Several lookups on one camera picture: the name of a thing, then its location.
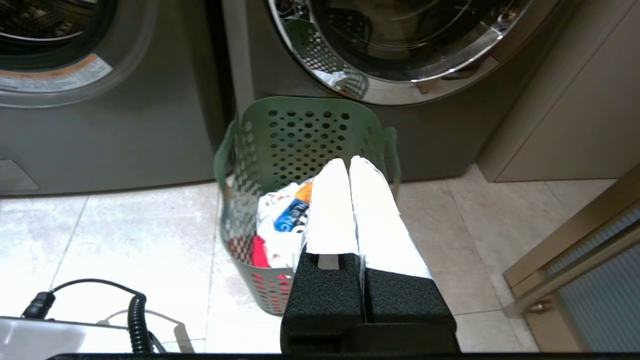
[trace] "green laundry basket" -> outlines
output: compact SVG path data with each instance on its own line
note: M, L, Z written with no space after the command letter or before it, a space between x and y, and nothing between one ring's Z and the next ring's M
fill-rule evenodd
M360 155L386 173L386 147L394 166L395 196L400 183L396 130L382 130L375 114L357 102L268 97L253 103L240 121L229 125L214 159L224 201L220 234L256 302L267 313L284 312L293 271L251 266L260 196L315 176L334 158L342 158L348 167L351 158ZM229 188L225 177L232 149L235 169Z

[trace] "chrome door rim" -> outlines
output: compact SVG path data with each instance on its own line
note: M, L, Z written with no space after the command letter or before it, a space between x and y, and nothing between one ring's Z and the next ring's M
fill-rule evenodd
M487 30L478 39L466 48L438 63L406 71L390 70L390 74L373 74L352 66L352 64L348 63L344 57L338 54L333 46L331 46L319 28L315 13L310 5L312 1L313 0L301 0L299 2L299 11L290 14L288 19L289 21L307 21L309 26L308 32L314 32L312 35L314 37L313 41L316 41L323 47L322 52L324 54L318 56L319 51L312 51L311 54L301 54L302 51L299 51L300 47L293 44L291 40L291 38L295 38L299 34L287 30L284 21L281 21L279 18L278 10L276 9L276 0L268 0L269 10L278 28L280 37L294 57L324 86L352 99L380 105L407 105L432 101L451 95L483 77L498 65L495 59L486 57L488 52L513 29L529 7L535 2L535 0L511 0L509 6L505 7L501 15L498 16L496 23L488 26ZM308 15L309 20L302 19L305 14ZM471 78L447 80L446 83L441 80L442 77L455 74L474 61L482 61L482 64L477 73ZM333 71L332 74L335 75L336 71L334 69L336 68L342 68L346 73L346 75L344 75L346 80L342 83L336 81L335 76L331 77L322 74L322 72ZM433 90L426 93L417 90L417 85L430 83L434 83L433 86L428 86L433 87ZM376 91L383 89L386 94ZM398 96L393 96L391 94L393 92L397 93Z

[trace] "cable connector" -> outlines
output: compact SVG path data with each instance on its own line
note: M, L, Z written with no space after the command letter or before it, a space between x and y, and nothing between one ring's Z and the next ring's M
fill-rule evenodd
M21 317L27 319L44 319L55 300L56 296L53 295L53 293L40 292L22 312Z

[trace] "dryer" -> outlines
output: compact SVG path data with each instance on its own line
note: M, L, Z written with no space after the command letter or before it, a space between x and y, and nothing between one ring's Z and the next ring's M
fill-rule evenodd
M404 180L465 173L575 1L224 0L240 112L273 95L362 102Z
M0 0L0 195L212 179L232 109L205 10Z

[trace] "tile grout line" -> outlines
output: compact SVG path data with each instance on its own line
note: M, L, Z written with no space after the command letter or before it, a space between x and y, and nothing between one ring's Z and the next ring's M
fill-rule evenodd
M89 196L91 196L91 195L87 195L86 196L86 199L84 200L84 204L82 205L82 209L80 209L80 214L78 214L78 219L76 220L76 224L74 225L74 229L73 229L73 231L71 231L71 235L69 236L69 241L67 241L67 246L65 246L65 250L62 252L62 258L60 258L60 262L58 263L58 267L56 268L56 271L53 273L53 278L51 279L51 285L49 286L49 289L53 288L53 284L56 281L56 277L58 276L58 272L60 271L60 268L62 267L62 261L64 261L65 257L67 256L67 251L69 250L69 247L71 246L71 240L73 240L74 235L76 235L76 230L78 228L78 225L80 224L80 219L82 218L82 215L84 213L84 209L86 208L87 202L89 202Z
M547 189L549 189L549 192L551 193L551 195L554 197L554 199L556 200L556 202L560 205L560 208L562 209L562 212L564 213L566 219L564 221L567 221L571 218L571 216L569 216L569 212L567 212L566 208L564 207L562 201L560 201L560 199L558 198L558 196L556 195L556 193L554 192L553 189L551 189L551 186L549 186L549 183L547 181L544 182L545 186L547 187Z
M165 342L160 342L160 344L162 345L167 345L167 344L179 344L179 343L184 343L184 342L192 342L192 341L200 341L200 340L204 340L205 342L207 341L207 338L197 338L197 339L184 339L184 340L179 340L179 341L165 341Z
M220 224L220 204L222 201L222 206L224 206L224 200L222 198L222 192L218 189L218 200L216 201L216 218L214 221L214 234L213 234L213 246L211 247L211 266L209 267L209 291L207 293L207 322L204 325L204 334L207 336L209 331L209 313L211 312L211 289L213 289L213 266L214 266L214 258L216 257L216 241L218 241L218 226ZM204 347L207 348L207 338L204 338Z
M478 258L480 259L480 263L482 264L482 269L484 270L484 274L486 275L486 278L489 279L489 283L491 283L491 287L493 288L493 293L495 294L495 299L498 300L498 305L501 306L502 305L502 301L500 300L500 297L498 296L498 289L495 287L493 280L491 279L491 275L489 274L489 270L487 270L486 268L486 264L484 263L484 260L482 259L482 256L480 256L480 251L478 250L478 246L476 244L476 239L474 238L474 235L471 233L471 229L469 229L469 225L467 225L467 221L465 220L465 216L462 214L462 211L460 210L460 206L458 205L458 201L456 200L456 196L453 194L453 190L451 189L451 186L449 186L449 180L445 180L445 184L447 185L447 189L449 189L449 193L451 194L451 198L453 199L453 203L456 205L456 210L458 210L458 215L460 215L460 218L462 219L462 223L465 224L465 228L467 228L467 233L469 234L469 237L471 238L471 243L474 245L474 249L476 250L476 254L478 255Z
M453 316L458 316L458 315L473 315L473 314L483 314L483 313L494 313L496 311L502 311L502 308L500 309L493 309L493 310L482 310L482 311L471 311L469 313L458 313L458 314L452 314Z

